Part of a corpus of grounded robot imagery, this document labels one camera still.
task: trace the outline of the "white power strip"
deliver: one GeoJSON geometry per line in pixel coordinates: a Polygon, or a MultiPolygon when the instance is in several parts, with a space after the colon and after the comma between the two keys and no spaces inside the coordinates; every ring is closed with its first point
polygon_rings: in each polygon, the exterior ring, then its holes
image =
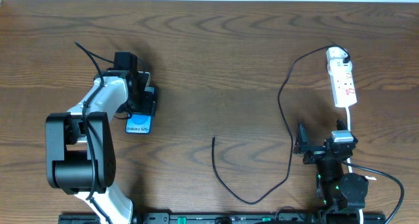
{"type": "Polygon", "coordinates": [[[357,102],[352,62],[344,63],[345,53],[339,47],[331,47],[326,51],[327,71],[332,83],[333,99],[336,107],[349,107],[357,102]]]}

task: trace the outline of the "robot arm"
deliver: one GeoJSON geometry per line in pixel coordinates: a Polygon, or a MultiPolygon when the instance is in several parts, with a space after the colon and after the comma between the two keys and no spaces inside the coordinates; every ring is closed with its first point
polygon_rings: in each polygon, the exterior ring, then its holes
{"type": "Polygon", "coordinates": [[[109,122],[113,115],[127,111],[153,116],[155,98],[146,91],[150,73],[137,71],[137,57],[116,52],[114,68],[103,72],[103,87],[86,110],[88,128],[82,123],[84,102],[97,90],[101,79],[96,76],[89,93],[66,113],[53,113],[46,119],[47,179],[51,187],[85,201],[98,215],[101,224],[133,223],[133,202],[126,198],[115,179],[116,159],[109,122]],[[86,143],[90,131],[95,158],[96,177],[89,149],[74,151],[76,143],[86,143]],[[93,179],[92,199],[87,200],[93,179]]]}

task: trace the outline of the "white cable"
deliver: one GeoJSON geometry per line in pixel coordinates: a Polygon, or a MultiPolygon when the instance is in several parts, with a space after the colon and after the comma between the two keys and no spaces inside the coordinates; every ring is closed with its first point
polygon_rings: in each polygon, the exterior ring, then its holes
{"type": "MultiPolygon", "coordinates": [[[[349,112],[349,107],[345,107],[346,109],[346,127],[348,128],[348,131],[351,131],[351,114],[349,112]]],[[[351,163],[351,159],[346,159],[347,163],[351,163]]],[[[348,166],[348,170],[350,173],[352,173],[352,167],[348,166]]]]}
{"type": "MultiPolygon", "coordinates": [[[[348,131],[351,131],[351,114],[349,112],[349,107],[345,107],[346,109],[346,127],[348,128],[348,131]]],[[[346,159],[346,162],[348,164],[351,163],[351,159],[346,159]]],[[[348,166],[349,173],[352,173],[352,167],[348,166]]],[[[359,210],[359,224],[364,224],[364,213],[362,212],[362,209],[359,210]]]]}

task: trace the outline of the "black cable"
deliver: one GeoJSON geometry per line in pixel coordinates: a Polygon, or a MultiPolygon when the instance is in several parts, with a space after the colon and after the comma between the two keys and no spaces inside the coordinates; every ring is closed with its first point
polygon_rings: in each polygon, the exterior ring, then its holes
{"type": "Polygon", "coordinates": [[[401,203],[403,202],[403,198],[405,196],[405,188],[403,187],[403,184],[397,178],[395,178],[392,175],[389,175],[385,172],[381,172],[381,171],[374,170],[374,169],[371,169],[371,168],[366,168],[366,167],[363,167],[363,166],[355,165],[353,163],[344,162],[344,161],[341,161],[341,160],[338,160],[338,159],[337,159],[337,161],[339,161],[340,163],[345,164],[347,166],[351,166],[353,168],[358,168],[358,169],[361,169],[361,170],[364,170],[364,171],[367,171],[367,172],[372,172],[372,173],[375,173],[375,174],[378,174],[378,175],[381,175],[381,176],[385,176],[386,178],[392,179],[394,182],[396,182],[399,185],[399,187],[400,187],[399,202],[397,203],[396,207],[394,208],[392,214],[390,214],[390,216],[388,216],[387,220],[384,222],[384,224],[389,223],[393,219],[393,217],[397,213],[397,211],[399,211],[401,203]]]}
{"type": "Polygon", "coordinates": [[[127,103],[127,105],[128,105],[128,113],[127,113],[126,117],[120,118],[120,117],[116,117],[115,115],[113,115],[113,117],[116,118],[116,119],[120,119],[120,120],[131,119],[132,118],[131,107],[128,103],[127,103]]]}
{"type": "Polygon", "coordinates": [[[278,214],[280,214],[280,213],[282,213],[282,210],[284,210],[284,209],[286,209],[286,208],[291,208],[292,210],[294,210],[294,212],[301,218],[301,220],[303,220],[304,221],[304,218],[301,216],[301,214],[300,213],[298,213],[298,211],[294,208],[294,207],[292,207],[292,206],[284,206],[284,207],[282,207],[281,209],[279,209],[277,212],[276,212],[276,214],[275,214],[275,220],[276,220],[276,217],[278,217],[279,218],[279,216],[278,216],[278,214]]]}
{"type": "Polygon", "coordinates": [[[95,191],[95,188],[96,188],[96,176],[97,176],[97,173],[98,173],[98,170],[97,170],[98,168],[96,168],[96,156],[95,156],[95,153],[94,153],[92,137],[90,136],[90,130],[89,130],[89,127],[87,125],[86,111],[87,111],[87,108],[89,107],[90,102],[93,100],[93,98],[96,96],[96,94],[105,85],[105,81],[103,80],[103,75],[102,75],[102,72],[100,71],[98,63],[96,63],[96,61],[93,59],[93,57],[89,53],[89,51],[86,50],[82,45],[80,45],[80,43],[75,42],[75,44],[80,49],[82,49],[87,54],[87,56],[89,56],[89,58],[91,59],[91,61],[95,65],[96,70],[98,70],[98,73],[99,73],[99,76],[100,76],[99,87],[97,87],[97,89],[95,91],[93,91],[93,93],[87,98],[87,100],[85,102],[83,102],[83,109],[82,109],[82,113],[81,113],[82,122],[83,122],[83,126],[84,126],[84,131],[85,131],[85,134],[86,134],[87,147],[89,148],[90,159],[92,160],[92,186],[90,188],[89,195],[86,198],[86,200],[90,200],[93,197],[93,194],[94,194],[94,191],[95,191]]]}
{"type": "Polygon", "coordinates": [[[105,221],[108,224],[112,224],[111,218],[108,215],[106,215],[106,213],[99,207],[98,203],[94,200],[94,198],[90,199],[90,203],[93,204],[95,209],[100,213],[100,215],[102,215],[105,218],[105,221]]]}
{"type": "MultiPolygon", "coordinates": [[[[121,65],[116,64],[116,63],[115,63],[114,61],[112,61],[112,60],[108,60],[107,58],[104,58],[104,57],[102,57],[102,56],[98,56],[97,54],[95,54],[95,53],[93,53],[93,52],[90,52],[90,51],[88,51],[88,52],[89,52],[89,54],[91,54],[91,55],[95,56],[96,58],[98,58],[98,59],[100,59],[100,60],[103,60],[103,61],[108,62],[108,63],[111,63],[111,64],[115,64],[115,65],[116,65],[116,66],[118,66],[118,67],[122,67],[121,65]]],[[[145,73],[145,64],[144,64],[143,60],[140,60],[139,58],[137,58],[137,60],[138,60],[138,62],[141,64],[141,67],[143,68],[143,72],[145,73]]]]}
{"type": "Polygon", "coordinates": [[[281,85],[281,88],[280,88],[280,91],[278,92],[278,106],[280,107],[280,111],[281,111],[281,116],[282,116],[282,119],[283,119],[283,123],[285,124],[285,127],[287,128],[287,131],[288,131],[288,134],[289,134],[289,137],[291,138],[291,152],[290,152],[290,154],[289,154],[289,161],[288,161],[288,169],[287,169],[287,175],[286,175],[286,177],[281,181],[281,182],[279,182],[277,185],[275,185],[273,188],[271,188],[268,192],[266,192],[266,194],[264,194],[260,199],[258,199],[258,200],[256,200],[256,201],[254,201],[254,202],[249,202],[249,201],[246,201],[246,200],[244,200],[244,199],[242,199],[242,198],[240,198],[239,196],[237,196],[230,188],[228,188],[227,187],[227,185],[224,183],[224,181],[219,177],[219,175],[218,175],[218,173],[217,173],[217,169],[216,169],[216,166],[215,166],[215,159],[214,159],[214,147],[215,147],[215,136],[212,138],[212,154],[211,154],[211,156],[212,156],[212,168],[213,168],[213,171],[214,171],[214,174],[215,174],[215,177],[218,179],[218,181],[219,181],[219,183],[221,184],[221,185],[223,185],[223,187],[232,195],[232,196],[234,196],[235,198],[237,198],[239,201],[241,201],[241,202],[243,202],[243,203],[245,203],[245,204],[249,204],[249,205],[254,205],[254,204],[257,204],[257,203],[259,203],[260,201],[262,201],[264,198],[266,198],[272,191],[274,191],[274,190],[276,190],[278,187],[280,187],[282,184],[284,184],[286,181],[287,181],[287,179],[288,179],[288,177],[289,177],[289,172],[290,172],[290,170],[291,170],[291,161],[292,161],[292,159],[293,159],[293,146],[294,146],[294,139],[293,139],[293,135],[292,135],[292,133],[291,133],[291,130],[289,129],[289,127],[288,127],[288,124],[287,124],[287,120],[285,119],[285,115],[283,114],[283,111],[282,111],[282,107],[281,107],[281,102],[280,102],[280,95],[281,95],[281,92],[282,92],[282,90],[283,90],[283,88],[284,88],[284,86],[287,84],[287,82],[288,82],[288,80],[289,80],[289,78],[290,78],[290,76],[291,76],[291,74],[292,74],[292,72],[293,72],[293,68],[294,68],[294,65],[299,61],[299,60],[301,60],[302,58],[304,58],[304,57],[306,57],[306,56],[308,56],[308,55],[310,55],[310,54],[313,54],[313,53],[315,53],[315,52],[317,52],[317,51],[319,51],[319,50],[323,50],[323,49],[326,49],[326,48],[331,48],[331,47],[338,47],[338,48],[341,48],[348,56],[347,57],[345,57],[345,59],[344,59],[344,63],[348,63],[349,61],[350,61],[350,55],[349,55],[349,53],[348,53],[348,51],[346,51],[344,48],[342,48],[342,47],[340,47],[340,46],[338,46],[338,45],[328,45],[328,46],[326,46],[326,47],[321,47],[321,48],[319,48],[319,49],[317,49],[317,50],[313,50],[313,51],[311,51],[311,52],[309,52],[309,53],[307,53],[307,54],[305,54],[305,55],[303,55],[303,56],[301,56],[301,57],[298,57],[294,62],[293,62],[293,64],[291,65],[291,68],[289,69],[289,73],[288,73],[288,76],[287,76],[287,78],[285,79],[285,81],[282,83],[282,85],[281,85]]]}

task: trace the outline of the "wooden table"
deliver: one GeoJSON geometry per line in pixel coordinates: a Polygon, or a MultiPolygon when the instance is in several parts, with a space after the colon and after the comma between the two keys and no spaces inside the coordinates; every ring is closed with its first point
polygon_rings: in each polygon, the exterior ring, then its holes
{"type": "MultiPolygon", "coordinates": [[[[45,119],[74,106],[96,70],[83,51],[129,50],[151,66],[159,99],[152,133],[112,120],[117,182],[140,210],[275,212],[310,209],[316,168],[294,156],[288,181],[256,206],[238,202],[211,168],[255,200],[282,180],[290,139],[276,95],[291,63],[335,42],[350,51],[359,139],[353,163],[393,174],[405,201],[392,223],[419,218],[419,5],[176,1],[6,0],[0,7],[0,223],[56,223],[87,206],[46,182],[45,119]]],[[[111,67],[100,62],[102,69],[111,67]]],[[[321,143],[345,119],[335,108],[324,52],[300,61],[281,100],[321,143]]],[[[362,175],[372,174],[357,170],[362,175]]],[[[370,182],[367,211],[389,215],[391,180],[370,182]]]]}

